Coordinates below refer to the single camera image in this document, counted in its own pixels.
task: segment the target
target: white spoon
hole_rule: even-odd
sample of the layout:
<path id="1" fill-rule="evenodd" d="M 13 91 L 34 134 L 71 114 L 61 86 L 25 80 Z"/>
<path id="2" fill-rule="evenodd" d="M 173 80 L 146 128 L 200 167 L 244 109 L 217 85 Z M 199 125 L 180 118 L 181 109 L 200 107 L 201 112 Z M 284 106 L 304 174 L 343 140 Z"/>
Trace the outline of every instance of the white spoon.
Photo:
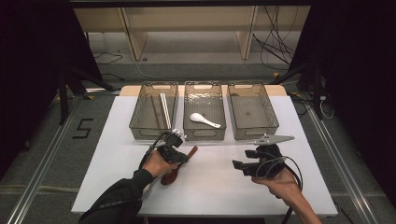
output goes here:
<path id="1" fill-rule="evenodd" d="M 202 122 L 202 123 L 208 124 L 214 128 L 220 128 L 219 124 L 210 122 L 209 120 L 205 119 L 204 116 L 202 116 L 201 114 L 198 114 L 198 113 L 192 113 L 190 115 L 190 120 L 196 121 L 196 122 Z"/>

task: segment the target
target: brown handle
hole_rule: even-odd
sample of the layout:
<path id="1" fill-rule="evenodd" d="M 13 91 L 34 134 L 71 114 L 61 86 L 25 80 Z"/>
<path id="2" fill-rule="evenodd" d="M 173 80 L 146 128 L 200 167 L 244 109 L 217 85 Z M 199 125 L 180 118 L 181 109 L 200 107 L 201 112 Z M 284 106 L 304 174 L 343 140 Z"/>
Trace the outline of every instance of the brown handle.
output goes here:
<path id="1" fill-rule="evenodd" d="M 191 158 L 192 155 L 194 155 L 194 153 L 198 150 L 198 147 L 193 147 L 192 150 L 189 152 L 189 154 L 187 155 L 188 158 Z M 178 169 L 180 169 L 180 167 L 183 165 L 184 163 L 180 163 L 176 169 L 169 171 L 168 173 L 163 175 L 163 178 L 161 179 L 161 184 L 163 185 L 170 185 L 172 184 L 176 177 L 177 177 L 177 172 Z"/>

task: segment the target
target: clear plastic container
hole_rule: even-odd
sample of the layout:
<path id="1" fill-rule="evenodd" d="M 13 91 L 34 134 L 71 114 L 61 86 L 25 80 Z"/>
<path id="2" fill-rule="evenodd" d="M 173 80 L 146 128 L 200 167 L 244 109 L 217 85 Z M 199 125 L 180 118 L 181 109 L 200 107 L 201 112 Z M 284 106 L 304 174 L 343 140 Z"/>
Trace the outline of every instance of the clear plastic container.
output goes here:
<path id="1" fill-rule="evenodd" d="M 235 140 L 275 134 L 279 123 L 262 81 L 231 81 L 227 95 Z"/>
<path id="2" fill-rule="evenodd" d="M 214 128 L 202 122 L 190 120 L 192 113 L 199 113 L 207 120 L 220 125 Z M 226 122 L 223 96 L 219 81 L 187 81 L 184 91 L 184 134 L 187 141 L 223 140 Z"/>
<path id="3" fill-rule="evenodd" d="M 164 93 L 167 107 L 163 107 L 161 93 Z M 129 124 L 134 138 L 155 140 L 163 132 L 172 130 L 172 127 L 175 127 L 177 102 L 176 82 L 143 83 Z M 165 108 L 171 127 L 168 127 L 166 121 Z"/>

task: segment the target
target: human hand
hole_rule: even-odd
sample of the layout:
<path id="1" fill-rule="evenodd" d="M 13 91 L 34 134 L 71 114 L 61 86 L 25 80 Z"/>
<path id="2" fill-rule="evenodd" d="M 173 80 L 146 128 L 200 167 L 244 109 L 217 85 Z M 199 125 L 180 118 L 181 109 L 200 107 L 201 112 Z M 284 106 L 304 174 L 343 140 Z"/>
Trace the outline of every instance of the human hand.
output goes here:
<path id="1" fill-rule="evenodd" d="M 268 187 L 272 194 L 281 198 L 290 206 L 303 223 L 321 223 L 309 202 L 298 187 L 293 174 L 288 169 L 283 169 L 274 178 L 251 177 L 251 181 Z"/>
<path id="2" fill-rule="evenodd" d="M 274 178 L 253 176 L 251 181 L 267 186 L 270 192 L 281 198 L 286 205 L 290 205 L 297 196 L 302 195 L 293 174 L 288 169 L 283 169 Z"/>
<path id="3" fill-rule="evenodd" d="M 157 176 L 163 175 L 169 170 L 176 169 L 177 164 L 165 161 L 160 153 L 155 149 L 151 151 L 151 155 L 148 156 L 142 168 L 149 171 L 155 178 Z"/>

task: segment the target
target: wire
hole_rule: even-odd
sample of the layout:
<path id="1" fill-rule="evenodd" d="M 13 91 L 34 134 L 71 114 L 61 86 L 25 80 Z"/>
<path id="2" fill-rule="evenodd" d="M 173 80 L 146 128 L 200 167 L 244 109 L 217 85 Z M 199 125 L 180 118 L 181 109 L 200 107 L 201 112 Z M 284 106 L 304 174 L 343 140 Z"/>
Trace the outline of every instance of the wire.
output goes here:
<path id="1" fill-rule="evenodd" d="M 300 167 L 297 165 L 297 162 L 295 162 L 294 159 L 292 159 L 290 157 L 286 157 L 286 158 L 291 160 L 295 164 L 295 166 L 297 167 L 300 177 L 297 176 L 297 174 L 285 163 L 286 169 L 288 169 L 293 174 L 294 178 L 297 181 L 297 185 L 299 186 L 300 190 L 303 190 L 303 175 L 301 174 Z M 288 222 L 292 211 L 293 211 L 292 208 L 289 207 L 288 212 L 286 213 L 285 217 L 282 220 L 282 224 L 286 224 Z"/>
<path id="2" fill-rule="evenodd" d="M 283 82 L 282 86 L 286 86 L 286 85 L 289 85 L 289 84 L 292 84 L 292 83 L 295 83 L 295 82 L 298 82 L 298 80 L 294 80 L 294 81 L 290 81 L 290 82 Z"/>
<path id="3" fill-rule="evenodd" d="M 278 157 L 276 159 L 265 161 L 262 164 L 260 164 L 259 168 L 257 168 L 257 171 L 256 171 L 256 177 L 259 177 L 259 171 L 265 164 L 273 162 L 273 161 L 275 161 L 274 164 L 268 169 L 268 171 L 267 171 L 267 173 L 265 174 L 264 177 L 267 177 L 268 174 L 270 173 L 270 171 L 274 168 L 274 166 L 276 166 L 277 164 L 280 164 L 281 161 L 283 161 L 283 158 L 282 157 Z"/>
<path id="4" fill-rule="evenodd" d="M 268 171 L 267 171 L 267 173 L 265 174 L 265 176 L 268 176 L 268 175 L 270 174 L 271 170 L 272 170 L 276 165 L 278 165 L 278 164 L 280 164 L 281 162 L 284 162 L 284 161 L 285 161 L 285 158 L 280 157 L 279 160 L 278 160 L 276 163 L 272 164 L 272 166 L 268 169 Z"/>
<path id="5" fill-rule="evenodd" d="M 268 12 L 267 7 L 264 7 L 264 9 L 265 9 L 265 12 L 266 12 L 266 14 L 268 16 L 268 19 L 271 22 L 271 31 L 270 31 L 270 34 L 265 39 L 264 43 L 266 43 L 268 41 L 270 36 L 273 38 L 273 40 L 276 40 L 278 42 L 280 52 L 282 53 L 282 55 L 284 57 L 284 60 L 286 61 L 286 57 L 285 57 L 284 53 L 288 53 L 288 55 L 292 58 L 292 52 L 294 52 L 294 49 L 288 47 L 284 43 L 283 40 L 285 40 L 289 36 L 289 34 L 291 33 L 291 30 L 292 30 L 292 28 L 293 28 L 293 26 L 294 26 L 294 24 L 295 24 L 295 22 L 297 20 L 298 7 L 296 9 L 296 13 L 295 13 L 295 16 L 294 16 L 294 21 L 293 21 L 293 23 L 292 23 L 292 25 L 290 27 L 290 30 L 289 30 L 289 32 L 287 33 L 287 35 L 284 38 L 280 37 L 279 29 L 278 29 L 278 23 L 277 23 L 278 22 L 278 14 L 279 14 L 280 7 L 279 6 L 275 7 L 272 17 L 270 16 L 270 13 Z"/>
<path id="6" fill-rule="evenodd" d="M 140 67 L 137 64 L 136 60 L 133 60 L 133 61 L 134 61 L 134 64 L 136 64 L 137 70 L 139 71 L 140 75 L 142 75 L 142 77 L 154 77 L 154 78 L 158 78 L 158 79 L 165 80 L 165 81 L 172 81 L 171 79 L 167 79 L 167 78 L 164 78 L 164 77 L 155 77 L 155 76 L 150 76 L 150 75 L 143 74 L 142 71 L 140 70 Z"/>
<path id="7" fill-rule="evenodd" d="M 301 104 L 304 108 L 304 112 L 303 113 L 297 113 L 297 115 L 299 116 L 299 119 L 303 117 L 303 115 L 305 115 L 309 109 L 311 109 L 311 107 L 313 106 L 313 101 L 312 100 L 305 100 L 299 96 L 297 96 L 296 94 L 292 93 L 292 92 L 287 92 L 287 95 L 290 96 L 291 100 L 294 103 L 298 103 Z"/>
<path id="8" fill-rule="evenodd" d="M 344 216 L 346 216 L 346 219 L 349 221 L 349 223 L 354 224 L 352 218 L 349 217 L 349 215 L 347 214 L 347 212 L 340 206 L 340 204 L 338 202 L 335 201 L 335 199 L 332 199 L 332 202 L 335 204 L 335 206 L 337 206 L 337 208 L 344 214 Z"/>
<path id="9" fill-rule="evenodd" d="M 326 114 L 325 114 L 324 111 L 323 111 L 323 108 L 322 108 L 323 102 L 324 102 L 324 100 L 321 100 L 321 101 L 320 101 L 320 110 L 321 110 L 323 116 L 324 116 L 326 119 L 332 119 L 332 117 L 334 117 L 334 110 L 332 111 L 332 115 L 331 115 L 330 117 L 327 117 Z"/>
<path id="10" fill-rule="evenodd" d="M 117 77 L 118 79 L 120 79 L 120 80 L 122 80 L 122 81 L 125 80 L 125 78 L 116 76 L 116 75 L 114 75 L 114 74 L 112 74 L 112 73 L 103 73 L 102 76 L 113 76 L 113 77 Z"/>
<path id="11" fill-rule="evenodd" d="M 256 41 L 259 43 L 259 45 L 262 47 L 262 50 L 265 49 L 268 52 L 270 52 L 271 54 L 273 54 L 274 56 L 276 56 L 280 61 L 282 61 L 283 63 L 286 64 L 290 64 L 288 61 L 286 61 L 286 59 L 282 59 L 280 56 L 278 56 L 277 54 L 275 54 L 273 51 L 271 51 L 270 49 L 268 49 L 266 46 L 268 44 L 266 44 L 265 42 L 260 41 L 259 38 L 256 37 L 256 35 L 253 34 L 253 37 L 256 39 Z"/>
<path id="12" fill-rule="evenodd" d="M 160 134 L 160 136 L 158 136 L 158 138 L 155 140 L 155 142 L 149 147 L 149 152 L 151 153 L 151 150 L 152 149 L 154 149 L 156 146 L 157 146 L 157 143 L 160 141 L 160 139 L 164 136 L 164 135 L 166 135 L 166 134 L 168 134 L 169 132 L 163 132 L 163 133 L 161 133 Z"/>
<path id="13" fill-rule="evenodd" d="M 120 55 L 120 54 L 112 54 L 112 53 L 107 53 L 107 52 L 101 53 L 101 54 L 99 54 L 98 56 L 95 56 L 95 57 L 93 57 L 93 58 L 99 58 L 99 57 L 101 57 L 102 55 L 105 55 L 105 54 L 108 54 L 108 55 L 111 55 L 111 56 L 117 56 L 117 57 L 119 57 L 119 58 L 117 58 L 117 59 L 115 59 L 115 60 L 113 60 L 113 61 L 110 61 L 110 62 L 108 62 L 108 63 L 98 63 L 98 64 L 110 64 L 110 63 L 114 63 L 114 62 L 116 62 L 116 61 L 118 61 L 119 59 L 122 58 L 122 55 Z"/>

